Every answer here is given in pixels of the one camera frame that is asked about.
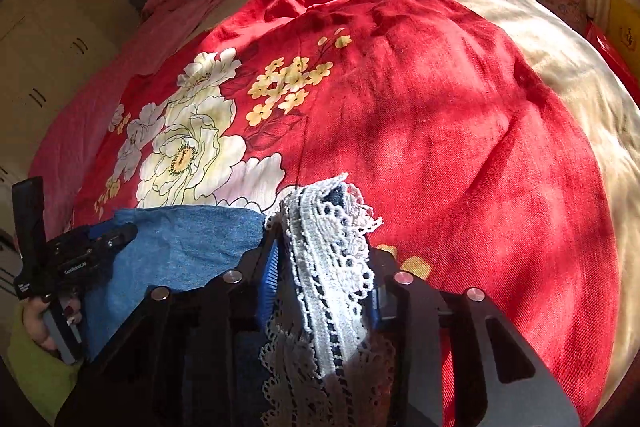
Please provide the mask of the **left green sleeve forearm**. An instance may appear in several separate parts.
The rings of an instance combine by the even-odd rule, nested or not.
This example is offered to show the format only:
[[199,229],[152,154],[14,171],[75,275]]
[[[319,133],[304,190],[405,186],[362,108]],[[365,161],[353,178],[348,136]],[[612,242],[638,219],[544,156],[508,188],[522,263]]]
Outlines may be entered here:
[[74,389],[81,362],[65,364],[29,337],[23,324],[23,306],[15,309],[6,361],[17,384],[50,425]]

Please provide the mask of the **person's left hand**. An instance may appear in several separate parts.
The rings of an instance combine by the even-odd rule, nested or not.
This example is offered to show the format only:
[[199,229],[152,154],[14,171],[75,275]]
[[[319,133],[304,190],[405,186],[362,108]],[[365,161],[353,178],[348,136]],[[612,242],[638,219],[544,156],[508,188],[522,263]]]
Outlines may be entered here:
[[[44,351],[54,353],[58,345],[53,338],[54,312],[50,310],[54,300],[44,301],[40,297],[27,298],[21,302],[22,324],[28,337]],[[67,324],[81,321],[81,303],[76,296],[62,298],[63,317]]]

